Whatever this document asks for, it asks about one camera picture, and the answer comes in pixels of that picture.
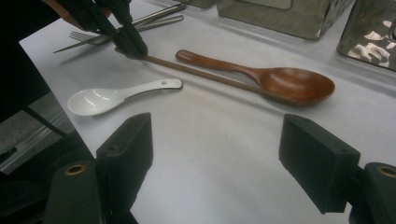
human hand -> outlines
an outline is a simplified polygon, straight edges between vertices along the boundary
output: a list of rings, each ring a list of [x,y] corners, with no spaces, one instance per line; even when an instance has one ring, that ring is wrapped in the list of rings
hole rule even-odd
[[[49,7],[51,7],[58,15],[64,20],[67,21],[68,23],[76,26],[80,30],[84,30],[81,28],[81,26],[78,24],[78,22],[70,15],[70,13],[64,8],[61,4],[58,3],[57,0],[41,0],[45,4],[47,4]],[[102,12],[105,14],[106,17],[109,17],[111,15],[111,11],[107,7],[101,7]]]

white tabletop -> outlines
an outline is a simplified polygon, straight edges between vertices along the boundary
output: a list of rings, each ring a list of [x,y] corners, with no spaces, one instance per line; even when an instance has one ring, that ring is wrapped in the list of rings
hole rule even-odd
[[[134,0],[132,15],[137,19],[176,3]],[[396,74],[337,54],[349,11],[316,42],[220,18],[216,7],[188,7],[177,13],[184,21],[141,33],[149,55],[170,62],[187,49],[253,67],[300,67],[332,79],[333,96],[307,107],[132,61],[112,43],[53,54],[76,43],[68,35],[77,29],[62,20],[21,45],[93,155],[126,119],[151,113],[154,161],[132,208],[139,223],[347,223],[350,206],[344,214],[323,216],[278,160],[278,147],[283,115],[292,113],[356,148],[361,167],[371,161],[396,164]],[[254,85],[241,75],[210,72]],[[67,108],[77,91],[170,77],[183,80],[182,91],[140,95],[93,117]]]

wooden stick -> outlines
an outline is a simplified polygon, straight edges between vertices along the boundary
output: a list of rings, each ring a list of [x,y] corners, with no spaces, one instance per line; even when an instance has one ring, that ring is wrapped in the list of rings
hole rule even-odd
[[[233,81],[233,80],[230,80],[228,78],[218,77],[216,75],[212,75],[212,74],[209,74],[207,72],[203,72],[203,71],[200,71],[200,70],[197,70],[197,69],[193,69],[193,68],[190,68],[190,67],[178,64],[178,63],[171,63],[171,62],[168,62],[168,61],[165,61],[165,60],[162,60],[162,59],[159,59],[159,58],[155,58],[155,57],[152,57],[152,56],[145,56],[143,58],[143,60],[145,60],[145,61],[147,61],[149,63],[158,64],[158,65],[161,65],[161,66],[164,66],[164,67],[167,67],[167,68],[172,68],[172,69],[175,69],[175,70],[180,71],[180,72],[188,73],[188,74],[191,74],[191,75],[194,75],[194,76],[197,76],[197,77],[203,77],[203,78],[206,78],[206,79],[209,79],[209,80],[212,80],[212,81],[216,81],[216,82],[228,85],[228,86],[236,87],[236,88],[241,89],[241,90],[258,93],[258,94],[261,94],[261,95],[263,95],[265,97],[269,97],[269,98],[272,98],[272,99],[277,99],[277,100],[280,100],[280,101],[283,101],[283,102],[285,102],[285,101],[287,102],[288,101],[286,99],[282,99],[280,96],[273,95],[272,93],[267,92],[267,91],[263,91],[262,89],[255,88],[255,87],[252,87],[252,86],[249,86],[249,85],[237,82],[237,81]]]

white table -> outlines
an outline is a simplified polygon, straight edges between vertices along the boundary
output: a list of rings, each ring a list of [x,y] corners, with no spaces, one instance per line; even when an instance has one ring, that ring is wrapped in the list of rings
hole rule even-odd
[[[135,19],[176,4],[134,0]],[[292,107],[260,95],[140,61],[112,44],[52,52],[76,41],[64,21],[22,40],[21,45],[50,86],[93,155],[129,117],[150,112],[154,162],[132,212],[139,223],[347,223],[344,214],[323,216],[278,160],[283,115],[318,123],[361,153],[360,166],[396,164],[396,74],[336,53],[350,8],[317,42],[303,41],[239,21],[215,7],[188,7],[185,20],[142,32],[149,55],[177,62],[188,49],[254,67],[290,66],[332,79],[335,93],[309,107]],[[225,72],[213,72],[230,76]],[[100,116],[81,117],[67,108],[75,92],[121,89],[176,77],[182,91],[152,92]],[[254,85],[246,77],[231,78]]]

wooden spoon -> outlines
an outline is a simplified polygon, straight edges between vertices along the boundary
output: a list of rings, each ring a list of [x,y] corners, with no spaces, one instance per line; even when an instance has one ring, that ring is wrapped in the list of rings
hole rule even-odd
[[[255,80],[264,91],[295,105],[312,105],[330,97],[334,83],[327,77],[299,68],[251,68],[180,50],[176,58],[204,68],[233,71]]]

